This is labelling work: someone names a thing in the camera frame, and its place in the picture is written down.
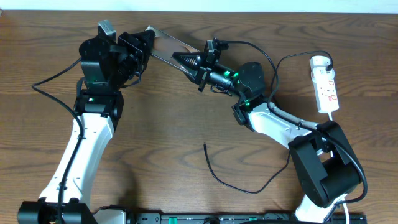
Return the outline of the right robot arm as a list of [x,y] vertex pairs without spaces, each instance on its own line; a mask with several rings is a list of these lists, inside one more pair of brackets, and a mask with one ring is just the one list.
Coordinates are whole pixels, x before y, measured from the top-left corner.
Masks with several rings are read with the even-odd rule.
[[211,85],[213,92],[238,96],[233,105],[236,121],[251,131],[269,136],[289,150],[304,198],[296,209],[300,222],[325,223],[334,209],[347,205],[345,197],[359,184],[362,200],[368,191],[364,170],[340,125],[333,120],[323,124],[295,117],[274,102],[279,85],[274,74],[271,94],[265,94],[266,83],[260,63],[248,62],[234,71],[219,63],[228,40],[209,40],[204,51],[174,52],[175,64],[202,91]]

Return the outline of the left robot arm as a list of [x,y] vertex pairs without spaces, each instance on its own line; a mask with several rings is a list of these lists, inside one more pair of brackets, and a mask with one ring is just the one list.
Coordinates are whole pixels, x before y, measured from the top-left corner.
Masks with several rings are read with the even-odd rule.
[[146,69],[155,39],[152,30],[117,36],[112,28],[79,48],[84,76],[76,84],[76,100],[67,111],[74,118],[67,148],[51,181],[35,202],[24,201],[19,223],[135,223],[126,208],[89,208],[91,190],[103,152],[122,115],[121,89]]

